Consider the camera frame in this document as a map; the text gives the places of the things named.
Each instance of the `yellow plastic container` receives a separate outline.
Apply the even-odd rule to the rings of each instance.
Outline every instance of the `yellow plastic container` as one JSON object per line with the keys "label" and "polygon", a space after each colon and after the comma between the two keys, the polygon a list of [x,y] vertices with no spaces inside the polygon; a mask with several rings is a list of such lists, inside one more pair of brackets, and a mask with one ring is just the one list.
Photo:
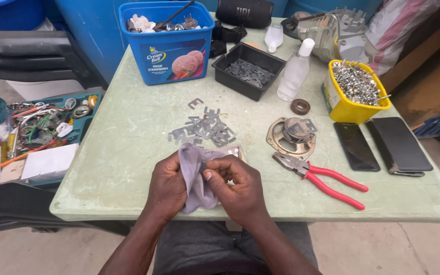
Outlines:
{"label": "yellow plastic container", "polygon": [[[328,115],[336,122],[349,122],[361,124],[367,121],[370,117],[374,116],[382,109],[389,109],[392,105],[390,99],[383,98],[380,100],[381,106],[370,106],[361,103],[354,103],[346,98],[344,93],[335,80],[334,73],[332,71],[332,64],[334,62],[342,63],[342,60],[332,60],[328,64],[328,74],[322,84],[322,94],[325,98],[325,105],[327,106]],[[365,72],[372,73],[373,70],[365,64],[359,64]],[[373,74],[373,80],[376,82],[376,88],[380,90],[380,97],[386,96],[386,91],[381,84],[378,77]]]}

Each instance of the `person's right hand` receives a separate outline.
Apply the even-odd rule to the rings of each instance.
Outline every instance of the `person's right hand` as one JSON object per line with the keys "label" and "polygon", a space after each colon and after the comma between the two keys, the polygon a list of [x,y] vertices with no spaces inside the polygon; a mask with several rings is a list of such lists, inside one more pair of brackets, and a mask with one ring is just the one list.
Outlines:
{"label": "person's right hand", "polygon": [[[203,175],[229,217],[249,230],[260,219],[269,219],[260,173],[234,155],[206,162]],[[227,185],[232,180],[235,185]]]}

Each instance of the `strawberry ice cream picture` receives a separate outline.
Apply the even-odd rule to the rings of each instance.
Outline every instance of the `strawberry ice cream picture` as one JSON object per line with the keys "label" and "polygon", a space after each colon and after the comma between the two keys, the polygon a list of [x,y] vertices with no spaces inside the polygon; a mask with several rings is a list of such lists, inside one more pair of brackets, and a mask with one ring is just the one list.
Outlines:
{"label": "strawberry ice cream picture", "polygon": [[176,58],[171,66],[175,74],[174,79],[187,78],[194,74],[200,75],[203,72],[203,60],[203,54],[197,50]]}

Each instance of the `white bottle cap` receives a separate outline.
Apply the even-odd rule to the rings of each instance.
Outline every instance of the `white bottle cap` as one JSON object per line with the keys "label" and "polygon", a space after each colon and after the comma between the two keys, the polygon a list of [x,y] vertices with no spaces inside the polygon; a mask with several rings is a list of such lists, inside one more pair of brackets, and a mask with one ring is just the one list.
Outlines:
{"label": "white bottle cap", "polygon": [[271,44],[269,44],[269,47],[267,48],[267,50],[270,53],[274,53],[276,51],[276,42],[272,41]]}
{"label": "white bottle cap", "polygon": [[298,54],[301,56],[309,56],[311,53],[311,50],[313,49],[313,46],[315,46],[315,41],[311,38],[307,38],[303,40],[302,46],[298,50]]}

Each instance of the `jbl speaker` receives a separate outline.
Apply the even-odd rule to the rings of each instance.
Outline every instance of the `jbl speaker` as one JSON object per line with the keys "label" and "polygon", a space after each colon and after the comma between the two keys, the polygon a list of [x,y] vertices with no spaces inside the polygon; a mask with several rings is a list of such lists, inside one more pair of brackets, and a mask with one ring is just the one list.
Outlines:
{"label": "jbl speaker", "polygon": [[230,25],[260,29],[271,25],[273,7],[265,0],[218,0],[215,16]]}

